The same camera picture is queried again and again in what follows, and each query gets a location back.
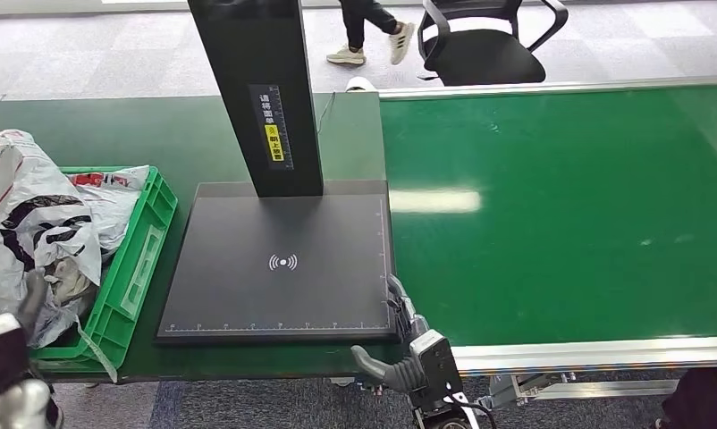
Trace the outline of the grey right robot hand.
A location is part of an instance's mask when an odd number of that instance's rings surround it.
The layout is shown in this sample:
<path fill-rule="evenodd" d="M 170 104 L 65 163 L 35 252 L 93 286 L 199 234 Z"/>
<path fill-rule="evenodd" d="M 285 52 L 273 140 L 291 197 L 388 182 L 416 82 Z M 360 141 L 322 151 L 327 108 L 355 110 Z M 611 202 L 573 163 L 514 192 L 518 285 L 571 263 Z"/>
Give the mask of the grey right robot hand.
<path fill-rule="evenodd" d="M 397 332 L 408 347 L 416 338 L 429 330 L 427 320 L 417 312 L 401 281 L 392 273 L 386 277 L 389 298 L 387 306 L 395 316 Z M 359 371 L 374 386 L 385 386 L 394 391 L 409 393 L 426 384 L 426 376 L 416 357 L 408 356 L 401 361 L 388 364 L 371 357 L 359 345 L 350 347 L 351 355 Z"/>

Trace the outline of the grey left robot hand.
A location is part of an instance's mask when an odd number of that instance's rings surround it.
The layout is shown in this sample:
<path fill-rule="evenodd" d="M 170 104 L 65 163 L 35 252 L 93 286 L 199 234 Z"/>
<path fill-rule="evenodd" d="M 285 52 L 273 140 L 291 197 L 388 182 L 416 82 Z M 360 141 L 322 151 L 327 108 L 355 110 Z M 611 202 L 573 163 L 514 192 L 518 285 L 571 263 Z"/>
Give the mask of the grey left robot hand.
<path fill-rule="evenodd" d="M 21 301 L 16 319 L 24 331 L 27 341 L 32 337 L 42 307 L 46 301 L 48 286 L 45 281 L 45 269 L 35 268 L 25 277 L 26 295 Z"/>

